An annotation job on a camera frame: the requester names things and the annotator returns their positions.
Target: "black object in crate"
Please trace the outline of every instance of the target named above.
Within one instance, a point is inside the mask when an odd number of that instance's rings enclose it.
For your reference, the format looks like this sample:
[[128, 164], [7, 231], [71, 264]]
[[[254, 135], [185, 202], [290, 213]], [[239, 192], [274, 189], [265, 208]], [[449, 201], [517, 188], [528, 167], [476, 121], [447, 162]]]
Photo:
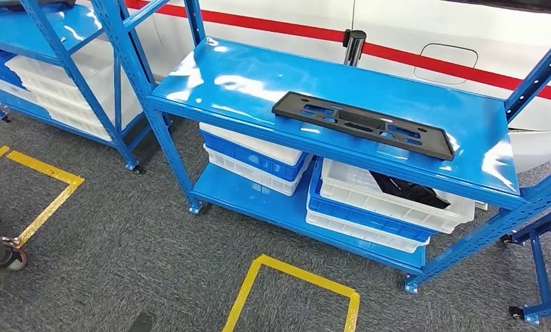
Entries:
[[271, 112], [427, 156], [454, 159], [444, 129], [368, 109], [290, 91]]
[[416, 183], [407, 182], [398, 178], [392, 178], [387, 175], [371, 173], [381, 191], [385, 194], [394, 195], [403, 199], [418, 202], [425, 205], [430, 205], [438, 209], [445, 209], [450, 206], [450, 202], [438, 197], [434, 189], [424, 187]]

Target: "shelf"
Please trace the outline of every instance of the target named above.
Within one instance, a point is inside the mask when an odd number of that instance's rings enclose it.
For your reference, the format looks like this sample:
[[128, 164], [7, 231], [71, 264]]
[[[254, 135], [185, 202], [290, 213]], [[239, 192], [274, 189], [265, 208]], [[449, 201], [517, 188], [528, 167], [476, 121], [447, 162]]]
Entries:
[[89, 133], [85, 133], [74, 127], [70, 127], [67, 124], [53, 120], [49, 116], [49, 113], [47, 113], [47, 110], [45, 110], [43, 107], [37, 104], [33, 104], [32, 102], [28, 102], [27, 100], [18, 98], [2, 90], [0, 90], [0, 105], [8, 107], [10, 110], [22, 113], [28, 116], [29, 118], [33, 118], [38, 121], [45, 122], [54, 127], [69, 131], [76, 135], [102, 143], [104, 145], [113, 146], [113, 143], [111, 141], [103, 140], [97, 136], [91, 135]]
[[[47, 20], [71, 53], [96, 38], [102, 25], [91, 8], [60, 4], [42, 6]], [[26, 11], [0, 8], [0, 49], [58, 65], [57, 57]]]
[[193, 194], [204, 201], [286, 228], [357, 255], [419, 275], [426, 248], [407, 253], [306, 223], [306, 199], [312, 165], [293, 196], [285, 196], [209, 163]]
[[[454, 160], [275, 116], [273, 104], [288, 91], [443, 128]], [[502, 100], [212, 38], [148, 98], [167, 113], [453, 194], [504, 208], [523, 203]]]

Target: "white plastic crate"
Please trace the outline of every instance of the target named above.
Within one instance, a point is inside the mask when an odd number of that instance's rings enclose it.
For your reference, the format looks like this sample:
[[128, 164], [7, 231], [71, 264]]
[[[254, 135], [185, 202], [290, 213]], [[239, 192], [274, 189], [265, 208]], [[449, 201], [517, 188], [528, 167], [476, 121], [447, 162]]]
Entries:
[[263, 154], [269, 158], [279, 160], [287, 165], [296, 165], [301, 155], [301, 151], [299, 150], [284, 147], [282, 145], [260, 140], [258, 138], [243, 135], [241, 133], [220, 127], [215, 127], [207, 123], [200, 122], [200, 129], [252, 151]]
[[[128, 80], [126, 84], [122, 85], [122, 87], [123, 89], [121, 89], [122, 96], [120, 105], [122, 129], [124, 129], [136, 116], [142, 112], [142, 109], [135, 93], [129, 86]], [[35, 91], [35, 97], [37, 98], [37, 104], [43, 106], [52, 117], [55, 113], [56, 116], [60, 117], [70, 116], [78, 120], [85, 120], [87, 123], [100, 123], [92, 108], [87, 105], [69, 102], [61, 99], [57, 95], [40, 91]], [[104, 112], [107, 114], [110, 121], [114, 124], [114, 92], [111, 91], [110, 94], [104, 98], [103, 101], [101, 101], [100, 105], [104, 109]]]
[[106, 132], [106, 129], [99, 121], [86, 121], [85, 119], [76, 118], [69, 113], [50, 112], [49, 115], [53, 120], [57, 120], [70, 127], [74, 127], [80, 131], [83, 131], [84, 133], [89, 133], [96, 137], [100, 137], [103, 140], [112, 140], [109, 133]]
[[[94, 39], [75, 52], [72, 59], [96, 98], [102, 102], [113, 88], [113, 51], [110, 43]], [[13, 57], [5, 65], [21, 78], [29, 91], [52, 93], [61, 99], [88, 106], [74, 81], [60, 66], [22, 55]]]
[[31, 91], [27, 91], [23, 88], [20, 88], [14, 84], [11, 84], [7, 81], [3, 81], [1, 79], [0, 79], [0, 90], [8, 92], [11, 95], [24, 99], [28, 102], [32, 102], [33, 104], [37, 104], [37, 98], [35, 98], [35, 95], [33, 95]]
[[204, 145], [204, 149], [208, 152], [209, 161], [211, 163], [287, 196], [293, 195], [299, 181], [301, 180], [302, 174], [308, 168], [310, 160], [312, 160], [311, 156], [306, 158], [306, 161], [297, 174], [296, 179], [293, 182], [288, 182], [267, 172], [261, 171], [251, 165], [245, 164], [242, 161], [208, 149], [206, 145]]
[[381, 246], [386, 246], [405, 252], [414, 252], [419, 246], [425, 246], [430, 242], [430, 239], [426, 242], [414, 241], [405, 237], [384, 232], [382, 230], [359, 225], [358, 223], [352, 223], [347, 220], [314, 212], [310, 210], [309, 207], [306, 207], [306, 209], [306, 222], [309, 224], [346, 234], [351, 237], [356, 237], [361, 240], [380, 244]]
[[474, 219], [475, 202], [440, 190], [436, 194], [450, 202], [446, 209], [385, 194], [366, 169], [324, 159], [320, 194], [327, 199], [452, 233], [461, 223]]

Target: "stacked crates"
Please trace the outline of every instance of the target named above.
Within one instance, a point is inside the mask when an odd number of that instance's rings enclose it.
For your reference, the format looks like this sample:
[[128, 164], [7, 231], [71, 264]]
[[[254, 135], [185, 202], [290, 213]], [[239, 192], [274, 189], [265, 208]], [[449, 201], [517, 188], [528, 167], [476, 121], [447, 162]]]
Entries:
[[312, 156], [200, 123], [209, 161], [268, 189], [292, 196]]
[[[95, 39], [75, 52], [72, 59], [104, 112], [114, 124], [115, 91], [112, 46], [107, 41]], [[110, 135], [74, 81], [62, 67], [22, 55], [6, 62], [6, 66], [21, 78], [23, 86], [34, 95], [35, 103], [45, 108], [52, 119], [103, 140], [111, 140]], [[142, 109], [127, 76], [122, 70], [121, 73], [122, 128], [119, 129], [123, 130], [142, 112]]]
[[366, 169], [318, 158], [306, 221], [405, 252], [425, 246], [438, 232], [451, 233], [474, 219], [475, 202], [436, 190], [445, 209], [384, 193]]

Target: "yellow floor tape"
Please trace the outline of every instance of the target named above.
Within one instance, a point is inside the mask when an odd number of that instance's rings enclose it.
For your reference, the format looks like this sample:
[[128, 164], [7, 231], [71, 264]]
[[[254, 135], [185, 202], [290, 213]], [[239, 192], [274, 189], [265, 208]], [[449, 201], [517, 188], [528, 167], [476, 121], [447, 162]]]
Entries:
[[[0, 157], [8, 151], [8, 147], [1, 147]], [[19, 235], [21, 239], [19, 243], [20, 248], [29, 241], [36, 231], [45, 224], [47, 219], [68, 199], [69, 196], [71, 196], [71, 194], [73, 194], [73, 192], [84, 182], [84, 179], [17, 151], [10, 152], [6, 158], [68, 184], [68, 187]]]
[[239, 316], [241, 315], [241, 311], [243, 310], [245, 301], [249, 296], [251, 287], [253, 286], [256, 276], [259, 274], [259, 269], [262, 265], [269, 266], [270, 268], [274, 268], [275, 270], [279, 270], [283, 273], [287, 273], [296, 278], [310, 282], [311, 284], [314, 284], [316, 286], [320, 286], [334, 293], [348, 297], [348, 312], [346, 314], [344, 332], [354, 332], [357, 326], [357, 315], [359, 313], [360, 303], [360, 296], [354, 289], [341, 285], [337, 282], [333, 282], [332, 280], [320, 277], [319, 275], [315, 275], [314, 273], [308, 272], [306, 270], [302, 270], [293, 265], [284, 263], [267, 255], [261, 255], [252, 262], [251, 267], [247, 272], [247, 276], [243, 281], [243, 285], [241, 286], [241, 290], [239, 291], [239, 295], [236, 297], [234, 305], [230, 310], [230, 314], [228, 315], [228, 318], [226, 320], [226, 325], [222, 330], [223, 332], [231, 332], [234, 330], [234, 326], [239, 320]]

